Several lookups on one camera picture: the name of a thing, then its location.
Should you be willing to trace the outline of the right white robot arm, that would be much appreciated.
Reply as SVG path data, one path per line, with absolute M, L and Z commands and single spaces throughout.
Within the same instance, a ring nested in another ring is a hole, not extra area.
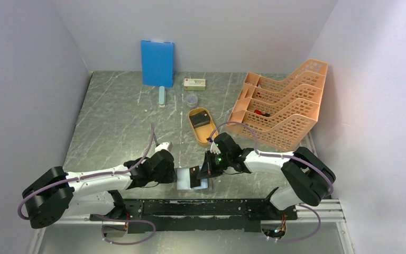
M 277 219 L 290 206 L 317 206 L 329 196 L 335 174 L 308 148 L 298 147 L 293 152 L 263 152 L 241 148 L 226 132 L 216 136 L 205 152 L 197 179 L 222 175 L 228 168 L 237 173 L 269 173 L 283 176 L 287 186 L 276 187 L 265 198 L 264 213 Z

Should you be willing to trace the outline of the orange plastic file organizer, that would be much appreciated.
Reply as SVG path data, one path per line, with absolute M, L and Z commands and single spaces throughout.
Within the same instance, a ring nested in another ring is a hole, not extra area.
M 316 59 L 306 60 L 284 80 L 249 72 L 226 129 L 292 151 L 318 122 L 327 73 L 328 63 Z

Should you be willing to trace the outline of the red black item in organizer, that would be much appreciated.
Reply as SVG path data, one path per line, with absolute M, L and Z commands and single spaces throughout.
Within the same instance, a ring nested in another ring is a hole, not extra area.
M 269 113 L 262 113 L 260 110 L 254 110 L 254 113 L 257 115 L 264 116 L 264 117 L 270 117 Z

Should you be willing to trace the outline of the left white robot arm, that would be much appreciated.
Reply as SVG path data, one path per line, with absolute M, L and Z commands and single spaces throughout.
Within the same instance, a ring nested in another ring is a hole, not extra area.
M 124 217 L 121 191 L 150 182 L 174 182 L 174 157 L 167 150 L 155 152 L 113 168 L 83 173 L 65 172 L 61 166 L 45 172 L 22 192 L 18 215 L 33 229 L 45 228 L 61 218 L 98 214 L 112 220 Z

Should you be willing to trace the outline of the small white red box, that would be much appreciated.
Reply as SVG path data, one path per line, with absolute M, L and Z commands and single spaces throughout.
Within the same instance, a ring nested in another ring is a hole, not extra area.
M 183 86 L 185 90 L 206 90 L 206 80 L 199 78 L 184 78 Z

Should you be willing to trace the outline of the beige card holder wallet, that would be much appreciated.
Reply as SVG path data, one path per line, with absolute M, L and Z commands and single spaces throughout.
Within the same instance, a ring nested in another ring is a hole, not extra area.
M 203 192 L 212 190 L 209 179 L 198 179 L 200 166 L 190 168 L 176 168 L 176 190 L 179 192 Z

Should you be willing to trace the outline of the yellow oval tray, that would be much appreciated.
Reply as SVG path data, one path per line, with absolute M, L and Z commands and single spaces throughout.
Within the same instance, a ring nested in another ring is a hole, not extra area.
M 188 120 L 192 129 L 192 132 L 197 140 L 197 143 L 201 146 L 207 146 L 208 145 L 208 138 L 215 138 L 218 135 L 218 131 L 216 130 L 216 125 L 215 122 L 211 116 L 211 114 L 209 113 L 210 117 L 211 117 L 211 122 L 208 125 L 205 126 L 201 126 L 199 128 L 193 128 L 191 121 L 190 121 L 190 116 L 197 114 L 198 112 L 201 111 L 206 111 L 209 113 L 209 111 L 204 108 L 204 107 L 197 107 L 194 109 L 191 109 L 188 113 Z

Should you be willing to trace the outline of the blue board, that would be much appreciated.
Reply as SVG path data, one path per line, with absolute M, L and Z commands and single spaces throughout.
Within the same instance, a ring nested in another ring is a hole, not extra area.
M 173 86 L 174 43 L 141 40 L 142 82 L 149 86 Z

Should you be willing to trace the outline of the light blue eraser bar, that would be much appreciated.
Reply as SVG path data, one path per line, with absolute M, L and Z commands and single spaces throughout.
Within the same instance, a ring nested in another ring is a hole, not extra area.
M 159 100 L 158 100 L 159 107 L 165 107 L 165 87 L 159 87 Z

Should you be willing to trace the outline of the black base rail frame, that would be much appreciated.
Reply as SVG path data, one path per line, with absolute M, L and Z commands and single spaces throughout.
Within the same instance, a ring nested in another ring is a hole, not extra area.
M 283 211 L 261 198 L 249 199 L 124 199 L 106 217 L 147 220 L 157 231 L 244 230 L 260 232 L 265 221 L 294 221 L 296 208 Z

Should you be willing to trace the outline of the small clear round container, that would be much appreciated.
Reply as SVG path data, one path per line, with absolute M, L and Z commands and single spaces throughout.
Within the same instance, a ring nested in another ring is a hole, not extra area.
M 188 94 L 185 97 L 185 103 L 189 108 L 196 108 L 198 105 L 198 96 L 196 94 Z

